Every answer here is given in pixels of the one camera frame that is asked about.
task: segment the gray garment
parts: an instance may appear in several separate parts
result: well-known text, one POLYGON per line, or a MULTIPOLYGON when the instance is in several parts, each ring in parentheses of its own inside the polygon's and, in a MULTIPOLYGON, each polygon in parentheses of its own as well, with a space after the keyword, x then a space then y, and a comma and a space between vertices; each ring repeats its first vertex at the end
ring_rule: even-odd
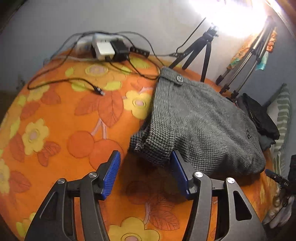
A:
POLYGON ((207 175, 262 172, 265 159, 254 123, 209 85, 162 68, 152 113, 131 137, 130 151, 169 164, 173 150, 207 175))
MULTIPOLYGON (((249 113, 248 113, 248 110, 243 102, 243 99, 242 97, 238 97, 237 98, 237 106, 247 115, 249 116, 249 113)), ((262 151, 265 151, 267 150, 268 148, 271 147, 271 145, 275 144, 275 140, 274 139, 271 139, 267 136, 263 136, 261 135, 260 133, 258 133, 258 138, 259 138, 259 144, 260 144, 260 147, 262 149, 262 151)))

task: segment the wall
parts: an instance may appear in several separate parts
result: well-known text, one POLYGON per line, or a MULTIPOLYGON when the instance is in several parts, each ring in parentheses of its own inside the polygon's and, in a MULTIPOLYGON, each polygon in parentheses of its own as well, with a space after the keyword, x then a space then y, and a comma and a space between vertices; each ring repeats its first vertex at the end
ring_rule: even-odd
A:
MULTIPOLYGON (((274 11, 270 13, 276 22, 278 33, 274 51, 269 54, 265 70, 254 71, 241 89, 240 94, 245 92, 260 104, 264 104, 282 83, 287 83, 292 112, 296 113, 296 41, 280 17, 274 11)), ((250 65, 246 66, 241 72, 231 85, 232 90, 243 80, 250 68, 250 65)), ((291 155, 296 154, 296 115, 293 114, 285 150, 287 160, 291 159, 291 155)))
MULTIPOLYGON (((202 17, 189 0, 28 0, 0 35, 0 90, 14 91, 17 76, 30 79, 70 35, 90 30, 136 31, 148 38, 157 54, 172 53, 200 23, 202 17)), ((204 22, 185 47, 210 26, 204 22)), ((219 32, 212 45, 207 77, 225 70, 244 39, 219 32)), ((133 42, 149 49, 139 37, 133 42)), ((190 66, 201 72, 204 51, 190 66)))

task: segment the blue gripper pad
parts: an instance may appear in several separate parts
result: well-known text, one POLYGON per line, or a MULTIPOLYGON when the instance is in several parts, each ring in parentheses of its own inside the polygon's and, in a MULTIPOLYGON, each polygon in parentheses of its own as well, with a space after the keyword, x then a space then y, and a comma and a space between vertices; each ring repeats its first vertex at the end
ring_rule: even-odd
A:
POLYGON ((120 152, 114 150, 109 157, 109 160, 102 163, 97 173, 100 177, 100 186, 102 187, 102 199, 105 200, 110 195, 113 184, 120 166, 120 152))
POLYGON ((182 159, 180 153, 178 151, 173 151, 170 157, 170 164, 173 171, 173 176, 178 183, 179 191, 181 192, 182 195, 184 195, 189 200, 190 199, 189 198, 190 193, 188 189, 189 180, 185 174, 185 171, 180 161, 181 163, 183 162, 183 165, 184 165, 185 162, 182 159))

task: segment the bed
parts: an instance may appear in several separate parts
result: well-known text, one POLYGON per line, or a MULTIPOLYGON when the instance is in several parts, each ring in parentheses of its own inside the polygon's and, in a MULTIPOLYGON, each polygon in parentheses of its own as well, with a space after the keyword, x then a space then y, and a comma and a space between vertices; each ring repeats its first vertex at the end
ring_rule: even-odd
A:
MULTIPOLYGON (((132 64, 157 74, 149 61, 133 55, 132 64)), ((50 62, 45 69, 57 64, 50 62)), ((131 74, 132 67, 67 60, 36 83, 82 77, 105 91, 99 96, 80 80, 23 88, 0 127, 0 214, 19 240, 59 178, 82 178, 106 162, 113 150, 121 167, 111 195, 99 202, 111 241, 182 240, 191 201, 179 193, 170 173, 127 153, 130 136, 143 124, 156 81, 131 74)), ((199 81, 190 70, 180 74, 199 81)), ((216 91, 220 87, 205 81, 216 91)), ((273 168, 270 151, 266 167, 273 168)), ((260 220, 271 206, 276 183, 265 173, 237 179, 260 220)), ((78 240, 83 240, 79 199, 75 199, 78 240)), ((208 240, 214 240, 217 199, 212 199, 208 240)))

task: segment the green and white striped fabric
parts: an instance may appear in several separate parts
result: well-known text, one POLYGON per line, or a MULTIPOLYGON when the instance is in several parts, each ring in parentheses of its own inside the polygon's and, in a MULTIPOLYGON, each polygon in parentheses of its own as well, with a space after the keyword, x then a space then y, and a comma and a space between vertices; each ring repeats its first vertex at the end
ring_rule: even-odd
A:
POLYGON ((274 170, 277 174, 282 175, 286 162, 283 155, 285 142, 290 123, 291 102, 287 84, 283 84, 277 92, 277 96, 273 96, 273 102, 267 108, 267 114, 276 124, 280 137, 275 144, 271 146, 273 154, 274 170))

